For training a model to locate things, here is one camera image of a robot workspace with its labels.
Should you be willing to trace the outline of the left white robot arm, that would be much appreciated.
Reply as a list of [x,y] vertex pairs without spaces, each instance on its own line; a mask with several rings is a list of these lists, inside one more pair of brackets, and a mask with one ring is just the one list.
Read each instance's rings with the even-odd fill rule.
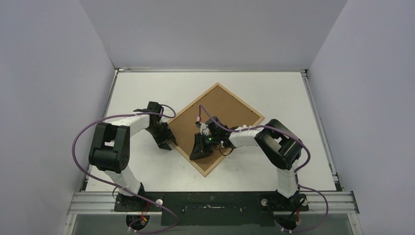
[[145,109],[136,109],[129,115],[117,115],[116,121],[99,121],[96,124],[89,163],[107,174],[127,199],[127,205],[134,211],[145,207],[145,189],[129,168],[131,137],[142,130],[147,131],[157,147],[171,150],[169,142],[176,138],[169,125],[162,121],[165,104],[150,101]]

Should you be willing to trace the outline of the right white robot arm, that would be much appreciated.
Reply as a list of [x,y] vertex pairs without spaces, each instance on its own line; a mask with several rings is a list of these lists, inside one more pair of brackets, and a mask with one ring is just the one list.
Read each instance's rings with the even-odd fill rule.
[[229,129],[213,116],[205,123],[197,122],[200,131],[194,135],[194,146],[189,155],[195,161],[213,154],[214,149],[259,147],[277,168],[277,205],[289,210],[296,204],[299,184],[295,169],[301,156],[301,141],[276,119],[266,125],[233,127]]

